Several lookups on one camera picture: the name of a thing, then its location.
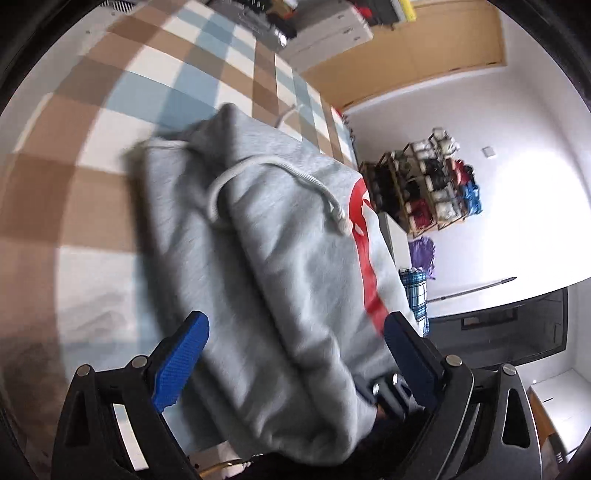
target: white wall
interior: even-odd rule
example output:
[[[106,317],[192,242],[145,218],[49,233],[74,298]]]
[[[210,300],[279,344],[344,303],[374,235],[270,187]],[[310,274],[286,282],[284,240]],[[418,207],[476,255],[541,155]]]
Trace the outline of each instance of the white wall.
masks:
[[[556,62],[517,23],[501,13],[509,67],[531,86],[555,117],[591,185],[591,113]]]
[[[375,161],[443,126],[474,166],[483,213],[428,233],[437,274],[428,296],[517,280],[433,303],[430,317],[523,300],[591,276],[586,185],[550,111],[514,72],[444,82],[348,113],[362,160]],[[483,156],[487,145],[497,158]]]

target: white cabinet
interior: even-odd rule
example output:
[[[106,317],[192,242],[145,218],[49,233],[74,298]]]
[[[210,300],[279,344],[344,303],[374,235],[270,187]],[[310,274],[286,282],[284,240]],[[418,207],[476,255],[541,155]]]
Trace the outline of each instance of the white cabinet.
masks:
[[[575,450],[591,427],[591,384],[568,370],[531,389],[548,414],[567,453]]]

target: wooden cabinet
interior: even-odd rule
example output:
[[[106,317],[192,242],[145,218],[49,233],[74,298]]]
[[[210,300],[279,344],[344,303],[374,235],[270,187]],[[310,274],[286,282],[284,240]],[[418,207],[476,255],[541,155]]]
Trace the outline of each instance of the wooden cabinet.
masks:
[[[372,29],[374,39],[320,63],[302,76],[338,108],[465,70],[502,65],[499,13],[485,0],[414,4],[416,22]]]

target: metal rod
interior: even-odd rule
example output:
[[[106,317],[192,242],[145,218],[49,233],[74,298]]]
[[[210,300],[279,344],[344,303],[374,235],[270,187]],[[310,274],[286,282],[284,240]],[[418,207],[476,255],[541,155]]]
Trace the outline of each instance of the metal rod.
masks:
[[[468,295],[469,293],[474,293],[476,291],[486,290],[487,288],[496,287],[497,285],[503,285],[504,283],[509,283],[510,281],[513,281],[516,278],[517,277],[504,278],[503,280],[499,280],[497,282],[491,283],[490,285],[484,285],[482,287],[473,288],[471,290],[461,291],[458,293],[452,293],[451,295],[444,295],[443,297],[438,297],[436,299],[427,300],[427,303],[433,303],[435,301],[453,299],[455,297],[461,297],[462,295]]]

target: checkered blanket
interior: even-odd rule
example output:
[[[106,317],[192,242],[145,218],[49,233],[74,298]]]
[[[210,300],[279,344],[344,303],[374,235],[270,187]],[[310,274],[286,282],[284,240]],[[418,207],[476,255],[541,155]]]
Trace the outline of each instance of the checkered blanket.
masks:
[[[406,290],[408,304],[417,320],[423,337],[429,335],[429,318],[427,317],[427,273],[411,268],[400,271],[400,279]]]
[[[251,33],[196,1],[153,0],[109,27],[46,95],[0,166],[0,390],[51,451],[76,367],[119,368],[162,338],[137,254],[124,152],[226,102],[354,162],[336,111]],[[180,410],[167,413],[192,448]]]

